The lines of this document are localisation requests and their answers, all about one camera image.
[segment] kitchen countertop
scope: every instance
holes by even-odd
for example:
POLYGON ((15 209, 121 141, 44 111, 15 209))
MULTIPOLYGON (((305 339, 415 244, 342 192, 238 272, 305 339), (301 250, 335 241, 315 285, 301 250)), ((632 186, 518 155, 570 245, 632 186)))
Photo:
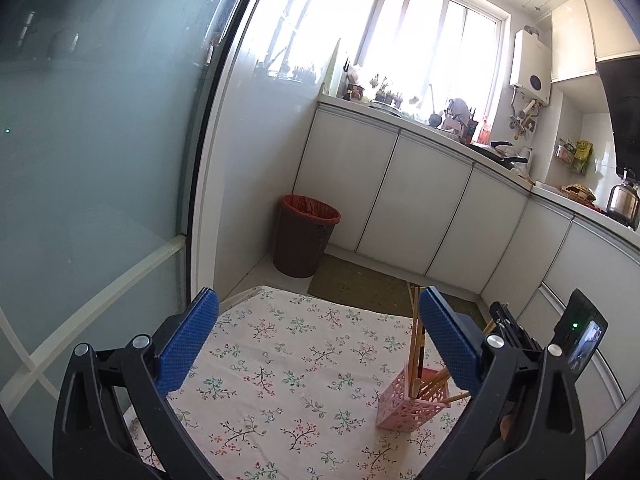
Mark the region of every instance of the kitchen countertop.
POLYGON ((500 164, 497 164, 489 158, 482 156, 480 153, 475 152, 464 144, 460 144, 459 142, 449 139, 449 137, 446 137, 443 134, 439 133, 436 128, 431 128, 430 126, 427 126, 425 124, 420 124, 408 119, 395 117, 391 114, 369 108, 367 105, 361 104, 359 102, 345 101, 344 99, 338 99, 336 97, 331 97, 324 94, 321 94, 318 97, 318 101, 320 103, 328 104, 337 108, 342 108, 343 110, 349 110, 351 112, 363 114, 372 119, 376 119, 383 123, 392 124, 393 126, 397 126, 398 128, 407 130, 418 136, 424 137, 425 139, 437 142, 438 144, 443 145, 450 150, 458 152, 461 155, 472 159, 474 162, 481 164, 489 170, 493 170, 501 176, 508 178, 521 188, 529 191, 531 194, 544 198, 545 200, 549 200, 550 202, 553 202, 562 208, 570 210, 578 216, 581 216, 591 222, 598 224, 600 227, 607 230, 615 237, 620 238, 623 242, 626 242, 627 244, 636 248, 636 250, 640 251, 640 234, 632 231, 627 227, 624 227, 622 224, 619 224, 615 220, 601 213, 598 213, 593 209, 583 206, 582 204, 578 204, 577 202, 574 202, 573 200, 570 200, 564 196, 558 195, 546 189, 542 189, 540 186, 532 186, 529 182, 520 178, 517 174, 502 167, 500 164))
POLYGON ((598 213, 589 207, 583 206, 582 204, 578 204, 565 196, 543 189, 540 186, 533 186, 531 188, 531 193, 545 198, 550 202, 554 202, 555 204, 564 207, 565 209, 569 209, 577 215, 598 224, 615 237, 620 238, 622 241, 625 241, 627 244, 632 245, 636 250, 640 251, 640 234, 628 227, 624 227, 614 219, 609 218, 602 213, 598 213))

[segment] blue gripper pad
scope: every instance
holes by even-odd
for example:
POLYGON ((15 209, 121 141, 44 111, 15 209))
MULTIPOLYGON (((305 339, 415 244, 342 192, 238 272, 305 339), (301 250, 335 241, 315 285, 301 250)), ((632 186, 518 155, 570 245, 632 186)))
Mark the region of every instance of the blue gripper pad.
POLYGON ((462 323, 434 286, 420 295, 418 311, 456 386, 475 395, 482 386, 478 346, 482 331, 477 326, 462 323))
POLYGON ((163 397, 180 389, 217 318, 218 295, 210 288, 203 288, 186 313, 171 316, 158 329, 156 334, 172 329, 156 361, 156 389, 163 397))

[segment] table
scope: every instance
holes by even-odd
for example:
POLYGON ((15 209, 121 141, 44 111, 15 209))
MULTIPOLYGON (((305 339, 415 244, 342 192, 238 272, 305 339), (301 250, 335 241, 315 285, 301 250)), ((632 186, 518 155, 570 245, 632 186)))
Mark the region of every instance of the table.
MULTIPOLYGON (((218 317, 168 400, 227 480, 411 479, 467 402, 411 434, 376 428, 411 323, 260 286, 218 317)), ((424 363, 443 365, 428 337, 424 363)), ((460 392, 452 380, 449 390, 460 392)), ((142 459, 161 466, 137 420, 131 433, 142 459)))

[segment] basket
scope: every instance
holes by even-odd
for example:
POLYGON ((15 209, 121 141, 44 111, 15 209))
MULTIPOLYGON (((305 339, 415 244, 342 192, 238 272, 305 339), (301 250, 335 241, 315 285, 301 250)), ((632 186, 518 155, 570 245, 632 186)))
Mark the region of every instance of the basket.
MULTIPOLYGON (((438 370, 423 367, 421 378, 423 381, 429 381, 436 373, 438 370)), ((428 400, 412 399, 409 397, 409 385, 404 380, 405 377, 407 377, 406 365, 380 396, 376 417, 378 428, 410 433, 420 428, 444 408, 451 407, 450 404, 439 402, 449 397, 447 383, 444 383, 428 400)))

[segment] bright window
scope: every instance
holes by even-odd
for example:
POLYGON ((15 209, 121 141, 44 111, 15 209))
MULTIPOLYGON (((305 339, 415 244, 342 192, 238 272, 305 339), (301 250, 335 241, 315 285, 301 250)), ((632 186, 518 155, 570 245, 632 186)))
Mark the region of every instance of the bright window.
POLYGON ((417 97, 428 116, 431 85, 436 112, 462 98, 482 118, 495 86, 499 25, 454 0, 381 0, 360 61, 366 75, 386 77, 402 94, 402 108, 417 97))

